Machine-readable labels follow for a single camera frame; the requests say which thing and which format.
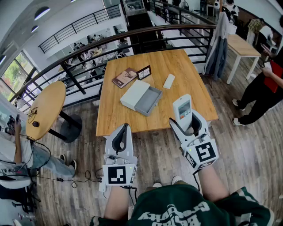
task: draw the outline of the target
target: shoe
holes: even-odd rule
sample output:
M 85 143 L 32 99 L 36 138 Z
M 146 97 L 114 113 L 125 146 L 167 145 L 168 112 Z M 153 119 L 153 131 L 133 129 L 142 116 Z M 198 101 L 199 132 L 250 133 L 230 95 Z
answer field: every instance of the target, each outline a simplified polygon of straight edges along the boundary
M 177 181 L 182 181 L 182 178 L 180 176 L 173 177 L 172 185 L 175 184 Z
M 238 119 L 238 118 L 234 118 L 234 119 L 233 119 L 233 123 L 234 123 L 235 125 L 243 125 L 243 124 L 239 123 L 239 119 Z
M 76 161 L 75 160 L 72 160 L 70 162 L 70 166 L 74 167 L 75 168 L 75 171 L 76 171 Z
M 160 188 L 160 187 L 162 187 L 162 184 L 161 184 L 161 183 L 155 183 L 155 184 L 153 185 L 153 187 L 154 187 L 154 188 Z
M 62 159 L 64 161 L 65 165 L 66 165 L 66 155 L 61 154 L 60 159 Z
M 238 100 L 233 99 L 233 100 L 232 100 L 232 103 L 233 103 L 235 106 L 239 107 L 239 105 L 238 105 Z

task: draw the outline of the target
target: black table base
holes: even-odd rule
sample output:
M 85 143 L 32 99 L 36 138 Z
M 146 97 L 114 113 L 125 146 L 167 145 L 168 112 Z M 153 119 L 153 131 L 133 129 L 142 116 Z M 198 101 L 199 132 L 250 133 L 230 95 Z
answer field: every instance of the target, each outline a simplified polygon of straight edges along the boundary
M 62 111 L 59 115 L 65 119 L 61 126 L 60 133 L 54 131 L 53 129 L 49 130 L 49 133 L 62 139 L 66 143 L 71 143 L 80 135 L 82 120 L 78 115 L 74 114 L 69 116 Z

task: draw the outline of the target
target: red bag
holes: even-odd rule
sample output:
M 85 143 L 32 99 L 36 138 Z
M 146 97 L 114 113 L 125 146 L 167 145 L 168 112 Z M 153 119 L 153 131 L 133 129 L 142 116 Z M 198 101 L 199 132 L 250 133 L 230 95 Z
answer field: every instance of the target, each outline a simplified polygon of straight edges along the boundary
M 272 72 L 274 74 L 276 74 L 279 78 L 282 77 L 282 74 L 283 74 L 283 68 L 280 67 L 277 63 L 275 63 L 273 60 L 270 61 L 270 65 L 271 65 L 271 68 L 272 68 Z M 269 77 L 266 77 L 264 79 L 264 84 L 273 92 L 273 93 L 276 93 L 277 91 L 277 88 L 278 88 L 278 84 L 272 79 L 272 78 L 269 78 Z

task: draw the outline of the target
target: photo frame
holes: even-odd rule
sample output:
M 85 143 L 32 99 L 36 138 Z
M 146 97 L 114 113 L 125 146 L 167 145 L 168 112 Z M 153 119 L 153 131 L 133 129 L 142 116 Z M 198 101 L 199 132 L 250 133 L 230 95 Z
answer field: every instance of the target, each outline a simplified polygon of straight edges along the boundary
M 150 65 L 137 72 L 138 80 L 142 80 L 149 75 L 151 75 Z

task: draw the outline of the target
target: hanging jacket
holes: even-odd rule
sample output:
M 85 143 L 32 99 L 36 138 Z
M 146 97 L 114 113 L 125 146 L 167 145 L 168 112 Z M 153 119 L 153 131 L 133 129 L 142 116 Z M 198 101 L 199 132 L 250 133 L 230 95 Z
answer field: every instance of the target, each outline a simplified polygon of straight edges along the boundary
M 228 28 L 228 17 L 225 12 L 221 12 L 207 51 L 206 64 L 203 69 L 203 75 L 213 75 L 215 81 L 222 77 L 226 64 L 229 35 Z

